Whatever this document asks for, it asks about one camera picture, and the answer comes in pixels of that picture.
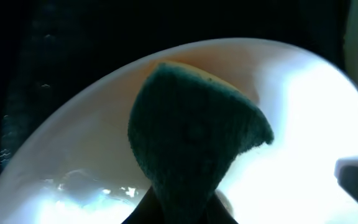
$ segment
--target green sponge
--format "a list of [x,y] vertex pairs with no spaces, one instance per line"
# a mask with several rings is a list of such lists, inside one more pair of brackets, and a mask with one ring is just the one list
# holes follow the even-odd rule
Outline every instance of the green sponge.
[[139,92],[128,137],[165,223],[196,223],[242,152],[273,141],[263,113],[232,85],[177,62],[159,62]]

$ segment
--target sponge edge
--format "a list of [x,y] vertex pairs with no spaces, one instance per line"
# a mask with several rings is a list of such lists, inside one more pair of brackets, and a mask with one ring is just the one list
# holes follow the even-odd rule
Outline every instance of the sponge edge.
[[263,113],[198,68],[159,62],[131,111],[128,137],[166,223],[196,223],[242,152],[273,141]]

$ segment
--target black countertop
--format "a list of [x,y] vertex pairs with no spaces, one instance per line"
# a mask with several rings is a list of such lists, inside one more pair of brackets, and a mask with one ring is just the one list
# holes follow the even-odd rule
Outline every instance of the black countertop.
[[339,0],[34,0],[9,6],[18,13],[0,11],[5,18],[0,29],[0,170],[79,91],[170,47],[256,37],[303,47],[343,68],[347,4]]

